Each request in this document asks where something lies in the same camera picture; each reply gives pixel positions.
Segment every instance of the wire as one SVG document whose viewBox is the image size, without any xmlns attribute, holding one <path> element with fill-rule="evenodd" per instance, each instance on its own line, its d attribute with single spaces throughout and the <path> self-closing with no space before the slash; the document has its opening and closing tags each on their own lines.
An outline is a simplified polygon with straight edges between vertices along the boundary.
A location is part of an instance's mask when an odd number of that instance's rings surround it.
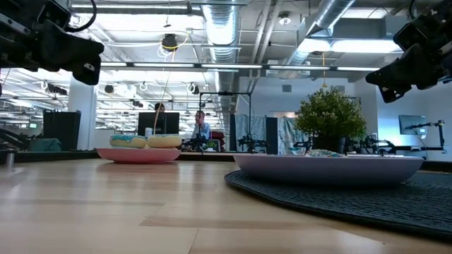
<svg viewBox="0 0 452 254">
<path fill-rule="evenodd" d="M 85 25 L 80 26 L 79 28 L 72 28 L 70 26 L 68 26 L 66 28 L 67 32 L 81 32 L 84 30 L 87 30 L 92 24 L 94 24 L 94 22 L 96 21 L 97 18 L 97 5 L 94 2 L 94 0 L 90 0 L 91 4 L 93 5 L 93 16 L 91 17 L 90 21 L 88 21 Z"/>
<path fill-rule="evenodd" d="M 411 20 L 416 19 L 414 8 L 415 8 L 416 0 L 411 0 L 410 5 L 408 6 L 408 17 L 410 17 Z"/>
<path fill-rule="evenodd" d="M 174 51 L 173 54 L 172 54 L 171 62 L 174 62 L 175 56 L 176 56 L 176 51 Z M 167 90 L 168 82 L 170 81 L 170 76 L 171 76 L 171 71 L 168 73 L 167 82 L 165 83 L 165 88 L 163 89 L 163 93 L 162 93 L 162 99 L 160 100 L 160 103 L 159 103 L 158 109 L 157 109 L 157 114 L 155 115 L 154 129 L 153 129 L 154 135 L 155 135 L 155 127 L 157 126 L 158 114 L 160 113 L 160 108 L 162 107 L 163 100 L 165 99 L 165 91 Z"/>
</svg>

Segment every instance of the desk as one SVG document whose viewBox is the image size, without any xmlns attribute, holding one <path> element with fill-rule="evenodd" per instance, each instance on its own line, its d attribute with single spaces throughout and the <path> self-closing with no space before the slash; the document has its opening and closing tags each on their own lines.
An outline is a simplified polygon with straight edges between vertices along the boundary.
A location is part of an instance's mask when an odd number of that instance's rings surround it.
<svg viewBox="0 0 452 254">
<path fill-rule="evenodd" d="M 452 253 L 445 243 L 283 209 L 225 185 L 233 162 L 102 159 L 0 171 L 0 253 Z"/>
</svg>

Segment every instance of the potted plant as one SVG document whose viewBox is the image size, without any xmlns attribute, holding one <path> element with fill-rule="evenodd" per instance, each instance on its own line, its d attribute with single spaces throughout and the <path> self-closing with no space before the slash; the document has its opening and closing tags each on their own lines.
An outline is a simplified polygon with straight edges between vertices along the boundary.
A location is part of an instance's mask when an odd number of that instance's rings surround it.
<svg viewBox="0 0 452 254">
<path fill-rule="evenodd" d="M 296 115 L 295 127 L 312 137 L 312 149 L 343 153 L 346 138 L 366 133 L 360 105 L 334 87 L 308 95 Z"/>
<path fill-rule="evenodd" d="M 217 145 L 212 140 L 209 140 L 207 142 L 207 151 L 208 152 L 214 152 L 216 147 L 217 147 Z"/>
</svg>

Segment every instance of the black plant pot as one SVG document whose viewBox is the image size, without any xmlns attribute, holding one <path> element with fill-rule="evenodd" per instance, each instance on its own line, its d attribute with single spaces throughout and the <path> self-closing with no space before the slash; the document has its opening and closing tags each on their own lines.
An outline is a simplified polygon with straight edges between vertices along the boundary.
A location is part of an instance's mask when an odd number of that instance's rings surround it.
<svg viewBox="0 0 452 254">
<path fill-rule="evenodd" d="M 340 137 L 314 137 L 312 149 L 329 150 L 331 152 L 344 153 L 345 138 Z"/>
</svg>

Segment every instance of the computer monitor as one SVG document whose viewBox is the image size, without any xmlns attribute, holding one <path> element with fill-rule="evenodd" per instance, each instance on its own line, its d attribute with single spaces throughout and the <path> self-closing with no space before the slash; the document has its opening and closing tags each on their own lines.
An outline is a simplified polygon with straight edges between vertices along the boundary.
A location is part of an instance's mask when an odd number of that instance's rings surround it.
<svg viewBox="0 0 452 254">
<path fill-rule="evenodd" d="M 426 124 L 427 119 L 425 116 L 398 116 L 398 124 L 400 127 L 401 135 L 426 135 L 427 127 L 423 126 L 420 128 L 411 128 L 412 126 Z"/>
<path fill-rule="evenodd" d="M 146 128 L 154 128 L 156 113 L 138 115 L 138 134 L 144 136 Z M 159 113 L 155 134 L 179 134 L 179 113 Z"/>
</svg>

